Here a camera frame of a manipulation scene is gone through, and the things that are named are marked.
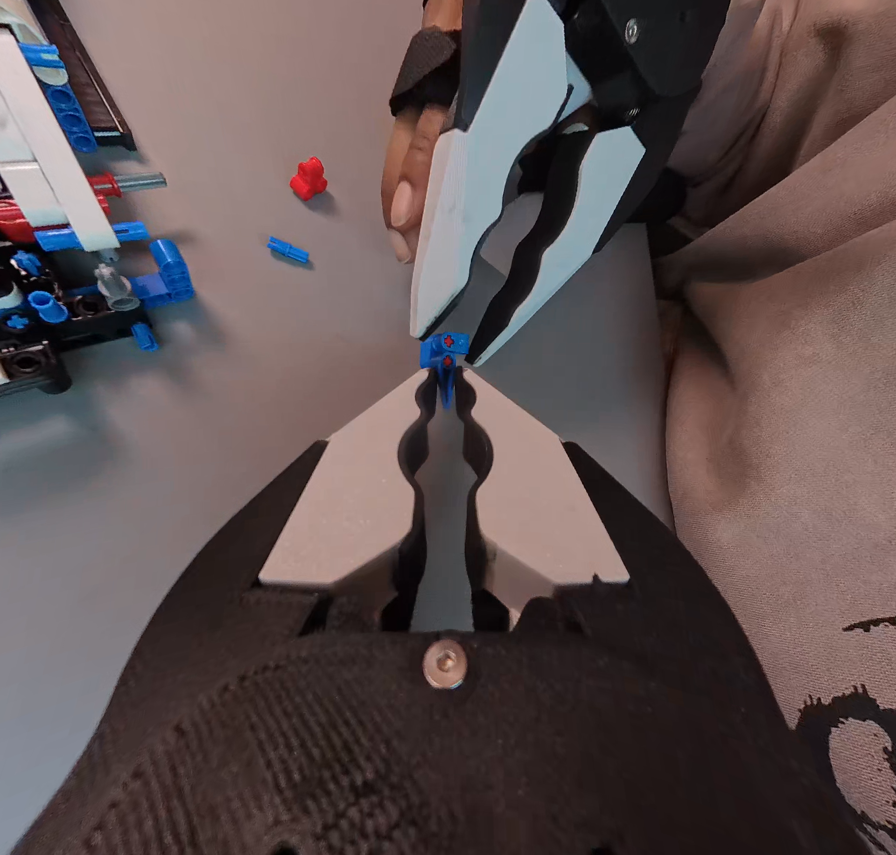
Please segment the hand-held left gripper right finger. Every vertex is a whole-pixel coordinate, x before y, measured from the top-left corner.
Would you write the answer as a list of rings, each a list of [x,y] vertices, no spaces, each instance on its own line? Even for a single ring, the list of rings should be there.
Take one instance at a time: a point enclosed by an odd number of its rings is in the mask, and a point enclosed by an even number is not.
[[[629,573],[562,439],[471,370],[454,403],[475,474],[465,566],[475,630],[507,630],[530,600]]]

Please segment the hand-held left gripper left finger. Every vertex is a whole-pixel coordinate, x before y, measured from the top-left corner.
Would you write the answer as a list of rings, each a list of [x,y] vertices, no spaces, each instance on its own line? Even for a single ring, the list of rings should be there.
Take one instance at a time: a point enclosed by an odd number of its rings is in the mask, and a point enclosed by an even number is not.
[[[330,435],[260,584],[351,598],[382,629],[409,629],[427,564],[416,475],[438,394],[421,369]]]

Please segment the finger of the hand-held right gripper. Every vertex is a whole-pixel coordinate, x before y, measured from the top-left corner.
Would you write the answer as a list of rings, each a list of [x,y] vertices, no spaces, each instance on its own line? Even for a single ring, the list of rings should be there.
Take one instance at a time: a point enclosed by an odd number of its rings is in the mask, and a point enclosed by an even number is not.
[[[434,149],[410,295],[409,331],[418,339],[466,287],[521,153],[591,97],[551,1],[498,2],[510,11],[510,30],[469,30],[476,43],[463,47],[453,126]]]
[[[539,213],[476,329],[469,365],[487,361],[587,261],[644,155],[629,126],[559,136]]]

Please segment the blue toy brick assembly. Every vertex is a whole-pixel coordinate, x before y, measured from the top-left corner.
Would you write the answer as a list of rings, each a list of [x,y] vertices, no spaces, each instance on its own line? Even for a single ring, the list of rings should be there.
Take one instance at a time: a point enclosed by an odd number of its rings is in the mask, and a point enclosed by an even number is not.
[[[469,353],[469,335],[456,332],[432,334],[421,342],[420,369],[436,375],[442,406],[450,408],[454,399],[455,377],[459,360]]]

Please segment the red toy brick connector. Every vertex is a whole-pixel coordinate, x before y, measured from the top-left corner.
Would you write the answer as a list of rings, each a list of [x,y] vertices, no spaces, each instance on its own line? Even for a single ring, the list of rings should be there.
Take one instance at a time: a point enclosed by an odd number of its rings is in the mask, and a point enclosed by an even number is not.
[[[288,183],[289,189],[297,198],[308,202],[328,189],[323,163],[317,156],[297,164],[296,172]]]

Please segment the person's right forearm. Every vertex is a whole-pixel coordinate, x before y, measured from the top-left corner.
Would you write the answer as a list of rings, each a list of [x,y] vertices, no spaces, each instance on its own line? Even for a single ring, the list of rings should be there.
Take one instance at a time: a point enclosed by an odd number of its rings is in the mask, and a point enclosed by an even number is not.
[[[731,0],[670,159],[706,233],[894,98],[895,0]]]

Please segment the grey desk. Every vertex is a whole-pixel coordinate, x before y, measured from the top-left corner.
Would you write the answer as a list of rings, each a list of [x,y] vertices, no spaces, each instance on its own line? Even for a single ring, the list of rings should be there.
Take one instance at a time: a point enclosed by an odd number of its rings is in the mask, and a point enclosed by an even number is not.
[[[380,180],[422,0],[60,1],[137,140],[109,163],[168,181],[118,217],[178,245],[196,298],[155,315],[159,351],[91,346],[68,392],[2,399],[2,853],[196,553],[419,354]]]

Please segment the person's right hand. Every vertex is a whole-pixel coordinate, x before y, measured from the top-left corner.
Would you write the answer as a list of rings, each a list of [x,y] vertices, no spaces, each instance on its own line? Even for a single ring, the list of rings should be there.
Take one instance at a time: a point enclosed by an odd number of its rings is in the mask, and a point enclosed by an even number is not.
[[[421,29],[458,30],[464,0],[428,0]],[[434,147],[448,107],[428,103],[400,111],[385,153],[381,184],[382,211],[399,263],[409,265],[417,253]]]

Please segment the person's beige hoodie torso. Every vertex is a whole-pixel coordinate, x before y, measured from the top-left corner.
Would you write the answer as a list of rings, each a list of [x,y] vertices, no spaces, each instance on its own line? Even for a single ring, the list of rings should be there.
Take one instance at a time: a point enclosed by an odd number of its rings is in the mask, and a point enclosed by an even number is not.
[[[894,853],[894,222],[658,264],[678,535],[862,842]]]

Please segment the toy brick car model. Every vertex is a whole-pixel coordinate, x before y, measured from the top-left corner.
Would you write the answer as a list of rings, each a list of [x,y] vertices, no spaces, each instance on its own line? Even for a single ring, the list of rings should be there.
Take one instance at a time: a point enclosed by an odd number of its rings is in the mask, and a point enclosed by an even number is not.
[[[1,396],[59,395],[64,358],[131,339],[160,348],[151,311],[190,301],[178,247],[111,202],[162,174],[85,163],[136,152],[130,126],[59,0],[1,0]]]

